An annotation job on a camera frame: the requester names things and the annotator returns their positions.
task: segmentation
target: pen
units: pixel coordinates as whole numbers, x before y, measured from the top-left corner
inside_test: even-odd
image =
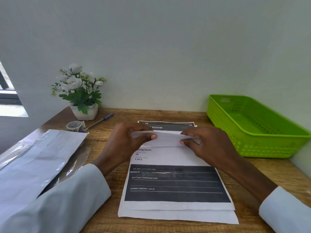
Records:
[[[108,118],[112,117],[114,115],[114,113],[108,114],[106,117],[102,118],[101,120],[97,121],[96,123],[92,124],[91,126],[89,126],[88,128],[80,131],[80,132],[87,132],[90,128],[94,127],[95,125],[101,123],[102,121],[107,120]]]

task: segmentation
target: tape roll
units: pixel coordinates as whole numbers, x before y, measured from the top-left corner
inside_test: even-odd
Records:
[[[84,121],[82,121],[82,122],[72,121],[66,125],[66,128],[68,129],[68,131],[80,132],[83,129],[85,129],[85,123],[84,123]]]

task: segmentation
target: long-sleeved shirt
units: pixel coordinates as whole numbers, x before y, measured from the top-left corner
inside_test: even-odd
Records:
[[[1,233],[78,233],[111,196],[99,169],[85,165],[0,226]],[[311,208],[281,187],[261,204],[259,215],[276,233],[311,232]]]

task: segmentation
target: wood grain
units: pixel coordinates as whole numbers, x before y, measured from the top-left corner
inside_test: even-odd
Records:
[[[175,111],[151,111],[131,109],[99,109],[98,115],[93,121],[86,121],[86,126],[95,123],[99,119],[113,112],[115,115],[90,129],[86,138],[86,145],[92,151],[87,162],[93,161],[99,156],[110,135],[111,130],[119,122],[167,121],[167,122],[195,122],[196,125],[208,126],[211,121],[206,113],[200,112],[175,112]],[[25,140],[34,141],[48,129],[66,129],[65,126],[76,120],[68,107],[50,119],[47,123],[35,130]],[[261,172],[272,179],[276,184],[292,193],[304,204],[311,207],[311,180],[287,159],[248,158]],[[122,196],[122,190],[128,170],[129,162],[117,167],[107,176],[107,182],[112,195],[106,203],[92,216],[81,232],[273,232],[273,230],[259,217],[258,202],[238,183],[228,175],[220,171],[228,192],[235,205],[239,225],[191,222],[191,221],[167,221],[149,220],[128,217],[118,217],[118,208]]]

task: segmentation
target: window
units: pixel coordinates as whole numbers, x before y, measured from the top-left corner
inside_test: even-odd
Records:
[[[21,105],[21,101],[0,62],[0,104]]]

